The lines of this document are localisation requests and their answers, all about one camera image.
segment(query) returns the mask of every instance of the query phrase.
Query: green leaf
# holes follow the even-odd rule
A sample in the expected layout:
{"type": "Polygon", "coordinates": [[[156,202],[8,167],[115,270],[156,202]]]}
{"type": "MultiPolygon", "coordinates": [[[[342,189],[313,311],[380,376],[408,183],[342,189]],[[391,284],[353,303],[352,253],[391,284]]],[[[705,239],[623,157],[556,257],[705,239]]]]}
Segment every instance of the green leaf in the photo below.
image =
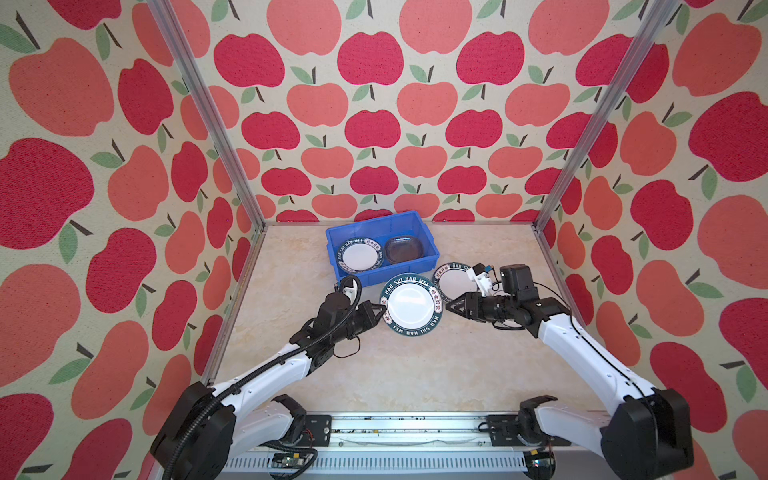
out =
{"type": "Polygon", "coordinates": [[[91,359],[77,359],[72,360],[70,363],[62,366],[56,373],[53,374],[51,380],[48,381],[49,385],[56,383],[63,383],[67,380],[71,380],[74,377],[80,375],[91,363],[91,359]]]}
{"type": "Polygon", "coordinates": [[[188,326],[184,327],[184,337],[183,337],[182,340],[184,341],[184,349],[185,350],[189,350],[190,349],[190,340],[192,340],[192,332],[191,332],[191,330],[192,329],[190,327],[188,327],[188,326]]]}
{"type": "Polygon", "coordinates": [[[355,94],[352,96],[352,101],[360,101],[368,96],[368,92],[371,91],[370,85],[363,85],[355,90],[355,94]]]}
{"type": "Polygon", "coordinates": [[[323,148],[323,141],[320,140],[318,137],[315,137],[314,135],[304,135],[307,140],[310,141],[312,145],[318,148],[323,148]]]}
{"type": "Polygon", "coordinates": [[[693,117],[693,115],[686,111],[678,111],[676,114],[670,115],[667,120],[664,121],[664,124],[670,128],[676,127],[677,125],[684,124],[685,122],[689,121],[691,117],[693,117]]]}
{"type": "Polygon", "coordinates": [[[502,4],[502,0],[488,0],[485,5],[480,8],[477,18],[486,18],[493,15],[493,12],[498,10],[498,7],[502,4]]]}
{"type": "Polygon", "coordinates": [[[747,13],[741,18],[742,23],[752,23],[756,20],[760,20],[768,14],[768,0],[763,0],[757,5],[749,9],[747,13]]]}
{"type": "Polygon", "coordinates": [[[106,60],[109,57],[112,45],[107,33],[107,27],[103,23],[96,27],[96,48],[98,48],[98,56],[101,57],[101,60],[106,60]]]}
{"type": "Polygon", "coordinates": [[[190,93],[189,90],[187,90],[187,87],[184,86],[183,83],[181,83],[178,80],[174,80],[170,83],[170,86],[174,88],[175,91],[179,92],[182,95],[187,95],[190,93]]]}
{"type": "Polygon", "coordinates": [[[78,251],[78,235],[74,227],[67,223],[58,235],[58,251],[64,263],[69,263],[78,251]]]}
{"type": "Polygon", "coordinates": [[[632,112],[632,99],[629,98],[629,95],[624,99],[624,103],[621,104],[621,116],[624,117],[625,120],[629,120],[629,114],[632,112]]]}
{"type": "Polygon", "coordinates": [[[290,70],[293,72],[294,75],[296,75],[296,78],[298,78],[300,81],[308,85],[312,85],[312,75],[306,73],[306,70],[299,67],[291,67],[290,70]]]}
{"type": "Polygon", "coordinates": [[[467,154],[467,152],[468,152],[468,151],[469,151],[469,147],[459,148],[459,149],[456,151],[456,153],[454,153],[454,154],[451,156],[451,160],[455,160],[455,159],[457,159],[457,158],[461,158],[461,157],[464,157],[464,156],[467,154]]]}
{"type": "Polygon", "coordinates": [[[709,283],[693,282],[688,286],[690,291],[703,298],[722,298],[723,294],[709,283]]]}
{"type": "Polygon", "coordinates": [[[578,97],[574,100],[574,103],[577,104],[580,101],[589,100],[590,98],[594,97],[594,94],[598,92],[598,89],[600,87],[590,87],[587,90],[582,91],[578,97]]]}
{"type": "Polygon", "coordinates": [[[635,335],[639,336],[643,339],[652,339],[650,332],[642,325],[637,325],[636,323],[633,323],[632,325],[629,325],[629,327],[632,329],[635,335]]]}
{"type": "Polygon", "coordinates": [[[567,148],[563,148],[562,150],[556,150],[553,154],[550,154],[549,157],[546,157],[544,159],[544,161],[558,159],[558,158],[562,157],[563,155],[565,155],[565,152],[567,152],[567,151],[568,151],[567,148]]]}
{"type": "Polygon", "coordinates": [[[467,90],[467,93],[464,94],[462,97],[462,100],[471,100],[478,95],[480,95],[480,92],[482,91],[482,84],[473,85],[467,90]]]}
{"type": "Polygon", "coordinates": [[[625,6],[621,7],[621,10],[616,12],[616,15],[611,20],[623,20],[626,17],[632,15],[643,6],[645,0],[631,0],[625,6]]]}
{"type": "Polygon", "coordinates": [[[158,228],[156,228],[154,234],[158,235],[159,237],[170,237],[173,232],[174,228],[166,223],[165,225],[160,225],[158,228]]]}
{"type": "Polygon", "coordinates": [[[243,90],[243,94],[240,96],[240,103],[246,104],[256,98],[256,87],[248,87],[243,90]]]}
{"type": "Polygon", "coordinates": [[[685,29],[688,27],[688,18],[690,17],[690,8],[684,3],[680,7],[680,11],[677,13],[677,20],[675,21],[675,28],[677,33],[685,35],[685,29]]]}
{"type": "Polygon", "coordinates": [[[544,83],[544,72],[541,71],[541,69],[536,65],[528,66],[528,76],[531,77],[531,81],[533,81],[535,84],[544,83]]]}
{"type": "Polygon", "coordinates": [[[411,74],[413,77],[425,84],[427,82],[427,72],[424,71],[423,68],[419,67],[418,65],[409,65],[409,68],[411,69],[411,74]]]}
{"type": "Polygon", "coordinates": [[[147,309],[147,291],[139,287],[139,291],[136,292],[136,313],[141,318],[144,315],[144,311],[147,309]]]}
{"type": "Polygon", "coordinates": [[[406,134],[406,137],[408,138],[408,141],[411,142],[411,145],[414,145],[416,147],[422,146],[422,139],[419,137],[416,137],[414,134],[406,134]]]}
{"type": "Polygon", "coordinates": [[[755,397],[757,391],[757,379],[749,366],[742,366],[736,372],[736,387],[745,402],[749,403],[755,397]]]}
{"type": "Polygon", "coordinates": [[[139,396],[136,397],[133,403],[131,403],[131,407],[129,408],[129,410],[135,410],[141,407],[144,403],[149,402],[149,399],[152,398],[153,394],[154,394],[154,389],[152,388],[146,389],[142,393],[139,393],[139,396]]]}
{"type": "Polygon", "coordinates": [[[643,257],[643,260],[645,260],[645,257],[648,255],[648,247],[650,247],[648,235],[643,233],[640,235],[640,239],[637,241],[637,249],[640,251],[640,256],[643,257]]]}
{"type": "Polygon", "coordinates": [[[630,184],[618,184],[616,187],[614,187],[614,192],[616,192],[619,195],[624,195],[630,193],[634,188],[630,184]]]}
{"type": "Polygon", "coordinates": [[[704,194],[707,200],[712,200],[716,189],[717,172],[712,167],[709,167],[704,171],[704,175],[701,176],[701,193],[704,194]]]}
{"type": "Polygon", "coordinates": [[[210,10],[210,20],[212,22],[220,22],[227,17],[227,13],[230,11],[230,5],[227,0],[216,0],[214,7],[210,10]]]}
{"type": "Polygon", "coordinates": [[[346,19],[352,20],[358,18],[363,10],[366,9],[366,0],[354,0],[346,10],[346,19]]]}
{"type": "Polygon", "coordinates": [[[117,168],[123,164],[120,157],[108,151],[100,151],[97,154],[93,154],[91,160],[93,160],[95,164],[106,168],[117,168]]]}
{"type": "Polygon", "coordinates": [[[18,53],[32,53],[37,50],[28,38],[2,23],[0,23],[0,44],[18,53]]]}
{"type": "Polygon", "coordinates": [[[166,137],[165,137],[165,129],[162,127],[159,127],[157,129],[157,146],[160,147],[160,153],[163,153],[165,151],[165,143],[166,143],[166,137]]]}

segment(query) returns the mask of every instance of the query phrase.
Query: apple print fabric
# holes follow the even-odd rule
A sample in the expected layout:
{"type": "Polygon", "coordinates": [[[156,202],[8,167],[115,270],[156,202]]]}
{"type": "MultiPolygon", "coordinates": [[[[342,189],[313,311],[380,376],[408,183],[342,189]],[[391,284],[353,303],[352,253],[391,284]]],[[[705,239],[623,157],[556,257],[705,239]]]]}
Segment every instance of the apple print fabric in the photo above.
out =
{"type": "Polygon", "coordinates": [[[677,7],[544,230],[590,333],[689,402],[676,480],[768,478],[765,7],[677,7]]]}
{"type": "MultiPolygon", "coordinates": [[[[211,51],[207,14],[174,5],[211,51]]],[[[0,24],[0,478],[145,480],[251,219],[146,3],[3,2],[0,24]]],[[[239,101],[210,93],[234,126],[239,101]]]]}
{"type": "MultiPolygon", "coordinates": [[[[531,222],[641,23],[609,21],[624,3],[194,0],[211,43],[195,55],[239,105],[224,127],[268,223],[531,222]]],[[[609,124],[594,161],[617,146],[609,124]]]]}

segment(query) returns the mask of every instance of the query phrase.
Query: round plate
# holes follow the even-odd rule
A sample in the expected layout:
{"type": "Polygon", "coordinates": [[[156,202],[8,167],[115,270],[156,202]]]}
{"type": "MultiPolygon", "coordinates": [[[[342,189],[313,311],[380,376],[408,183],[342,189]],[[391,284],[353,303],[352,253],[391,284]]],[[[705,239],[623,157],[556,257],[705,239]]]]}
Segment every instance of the round plate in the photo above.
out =
{"type": "Polygon", "coordinates": [[[435,282],[444,301],[450,302],[464,293],[478,290],[477,283],[467,276],[467,270],[470,268],[464,263],[451,262],[441,265],[435,270],[432,274],[432,281],[435,282]]]}
{"type": "Polygon", "coordinates": [[[442,300],[434,283],[421,275],[403,273],[384,286],[381,304],[384,321],[405,336],[429,333],[440,322],[442,300]]]}
{"type": "Polygon", "coordinates": [[[347,273],[379,268],[384,263],[384,250],[374,239],[350,238],[336,251],[336,262],[347,273]]]}

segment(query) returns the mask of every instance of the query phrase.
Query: blue bin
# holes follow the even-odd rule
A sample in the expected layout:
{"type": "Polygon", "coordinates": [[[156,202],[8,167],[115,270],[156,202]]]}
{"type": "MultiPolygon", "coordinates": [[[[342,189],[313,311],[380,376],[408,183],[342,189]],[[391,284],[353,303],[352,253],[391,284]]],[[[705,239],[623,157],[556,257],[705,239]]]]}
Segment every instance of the blue bin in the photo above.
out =
{"type": "Polygon", "coordinates": [[[429,232],[429,228],[427,228],[417,212],[405,212],[326,230],[328,257],[330,258],[331,266],[333,266],[333,271],[336,272],[336,280],[341,280],[348,275],[336,263],[336,251],[342,246],[342,243],[350,238],[368,237],[373,238],[384,248],[387,240],[400,235],[413,235],[421,240],[424,246],[424,256],[409,262],[395,263],[394,265],[384,256],[384,264],[381,267],[356,273],[357,277],[360,278],[362,286],[384,283],[400,273],[422,273],[434,270],[440,257],[440,252],[435,245],[435,238],[429,232]]]}

